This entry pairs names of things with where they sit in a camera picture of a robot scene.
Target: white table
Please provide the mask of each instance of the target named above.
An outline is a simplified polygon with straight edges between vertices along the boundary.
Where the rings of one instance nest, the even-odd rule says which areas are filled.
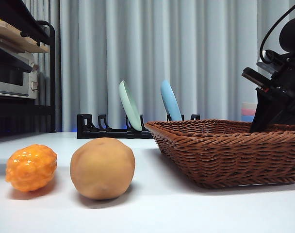
[[[121,139],[136,158],[128,191],[109,201],[82,197],[69,164],[90,139],[44,133],[0,140],[0,233],[295,233],[295,184],[206,190],[195,186],[162,156],[153,139]],[[30,144],[58,154],[55,180],[29,194],[5,179],[9,156]]]

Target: oven knob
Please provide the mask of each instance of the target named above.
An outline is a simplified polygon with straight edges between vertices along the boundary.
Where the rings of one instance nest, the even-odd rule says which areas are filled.
[[[31,90],[36,91],[38,88],[38,82],[31,82]]]
[[[31,63],[32,72],[39,70],[39,65]]]

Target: light blue plate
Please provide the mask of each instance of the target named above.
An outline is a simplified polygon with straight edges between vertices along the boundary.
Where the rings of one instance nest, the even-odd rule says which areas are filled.
[[[173,121],[182,120],[181,112],[176,100],[176,97],[167,80],[164,80],[161,85],[161,94],[167,114],[170,115]]]

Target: wooden board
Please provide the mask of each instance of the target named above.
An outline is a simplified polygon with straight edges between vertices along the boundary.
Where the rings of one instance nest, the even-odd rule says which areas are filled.
[[[4,21],[0,21],[0,38],[10,41],[28,52],[49,52],[49,46],[43,43],[41,46],[37,46],[36,41],[29,37],[20,36],[20,30]]]

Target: potato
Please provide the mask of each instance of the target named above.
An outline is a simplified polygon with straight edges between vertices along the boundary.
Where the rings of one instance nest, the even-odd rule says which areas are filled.
[[[132,150],[114,138],[97,138],[74,152],[70,175],[83,196],[104,200],[117,198],[128,189],[135,168]]]

